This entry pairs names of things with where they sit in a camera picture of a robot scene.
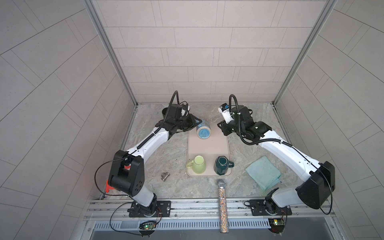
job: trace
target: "washcloth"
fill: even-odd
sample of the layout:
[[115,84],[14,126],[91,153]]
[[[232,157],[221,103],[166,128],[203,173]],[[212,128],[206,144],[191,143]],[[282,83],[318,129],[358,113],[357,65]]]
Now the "washcloth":
[[280,182],[281,172],[266,156],[251,163],[245,170],[264,191]]

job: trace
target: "gray stone surface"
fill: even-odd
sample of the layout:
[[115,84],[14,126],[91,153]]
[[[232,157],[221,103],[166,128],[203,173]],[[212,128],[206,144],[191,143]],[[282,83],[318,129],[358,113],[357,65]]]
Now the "gray stone surface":
[[[267,123],[281,137],[284,137],[271,104],[243,104],[253,110],[253,119],[255,121]],[[167,105],[164,104],[139,105],[125,149],[137,144],[150,133],[155,124],[162,119],[161,110],[166,106]],[[190,104],[190,112],[193,115],[204,118],[211,124],[222,120],[222,116],[217,108],[217,103]],[[185,168],[187,163],[187,141],[187,132],[173,135],[169,141],[154,152],[145,164],[145,185],[149,190],[153,191],[159,199],[217,197],[216,181],[220,178],[219,176],[190,177],[187,175]],[[245,171],[246,167],[262,156],[267,156],[271,163],[281,172],[280,180],[282,183],[278,183],[276,187],[281,188],[302,183],[298,176],[286,164],[260,146],[245,145],[234,133],[228,136],[228,142],[231,159],[235,163],[235,167],[231,175],[222,177],[227,183],[227,197],[260,197],[270,192],[271,189],[263,191]],[[161,180],[162,172],[170,173],[170,176],[165,182]],[[110,191],[110,194],[119,193],[120,192],[116,190]],[[106,199],[124,198],[126,197],[108,196]]]

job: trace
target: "red object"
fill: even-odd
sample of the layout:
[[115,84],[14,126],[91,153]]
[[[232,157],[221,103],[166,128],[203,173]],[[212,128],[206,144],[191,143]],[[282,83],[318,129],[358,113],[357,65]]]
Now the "red object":
[[[124,168],[129,170],[131,166],[124,166]],[[113,190],[113,189],[114,189],[113,187],[108,185],[108,179],[107,179],[107,183],[105,185],[105,193],[109,193],[109,190]]]

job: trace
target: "dark green mug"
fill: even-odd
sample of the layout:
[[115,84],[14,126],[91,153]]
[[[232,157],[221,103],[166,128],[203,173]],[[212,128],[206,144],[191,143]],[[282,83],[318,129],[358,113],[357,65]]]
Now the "dark green mug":
[[229,167],[234,167],[235,164],[229,161],[225,156],[220,156],[216,159],[214,170],[218,175],[227,173]]

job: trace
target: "wall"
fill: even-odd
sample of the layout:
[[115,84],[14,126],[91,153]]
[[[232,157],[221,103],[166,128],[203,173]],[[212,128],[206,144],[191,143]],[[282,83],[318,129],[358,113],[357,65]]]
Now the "wall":
[[4,0],[0,33],[0,238],[66,240],[133,103],[81,0]]
[[340,0],[277,104],[292,143],[335,165],[336,214],[356,240],[384,239],[383,12]]
[[138,102],[271,102],[325,1],[94,0]]

